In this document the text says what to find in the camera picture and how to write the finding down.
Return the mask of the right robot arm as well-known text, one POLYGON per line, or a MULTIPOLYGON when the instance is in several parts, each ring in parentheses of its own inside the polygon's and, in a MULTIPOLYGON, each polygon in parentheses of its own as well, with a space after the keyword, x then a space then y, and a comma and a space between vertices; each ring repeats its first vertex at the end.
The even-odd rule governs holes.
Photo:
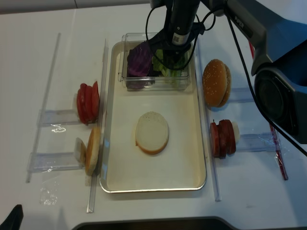
MULTIPOLYGON (((166 6, 163 29, 149 39, 160 62, 175 68, 192 41, 205 32, 195 22, 198 0, 153 0, 151 8, 166 6)), ((209 15, 226 16, 254 47, 250 90, 264 118, 288 141, 307 141, 307 26, 287 20, 255 0, 205 0, 209 15)))

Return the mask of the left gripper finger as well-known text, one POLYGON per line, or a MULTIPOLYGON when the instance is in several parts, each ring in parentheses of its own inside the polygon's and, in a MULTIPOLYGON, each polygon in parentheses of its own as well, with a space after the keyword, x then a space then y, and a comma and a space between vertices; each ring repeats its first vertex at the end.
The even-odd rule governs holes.
POLYGON ((19 230, 24 217, 21 204, 16 205, 4 222, 0 225, 0 230, 19 230))

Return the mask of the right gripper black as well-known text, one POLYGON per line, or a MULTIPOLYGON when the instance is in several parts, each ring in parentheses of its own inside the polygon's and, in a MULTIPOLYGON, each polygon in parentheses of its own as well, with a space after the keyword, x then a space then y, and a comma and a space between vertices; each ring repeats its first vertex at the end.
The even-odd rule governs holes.
POLYGON ((164 65, 173 69, 172 51, 181 52, 174 56, 174 69, 185 66, 185 52, 190 43, 204 33, 202 22, 195 22, 199 0, 151 0, 152 10, 165 6, 166 16, 163 29, 148 40, 153 52, 164 51, 164 65))

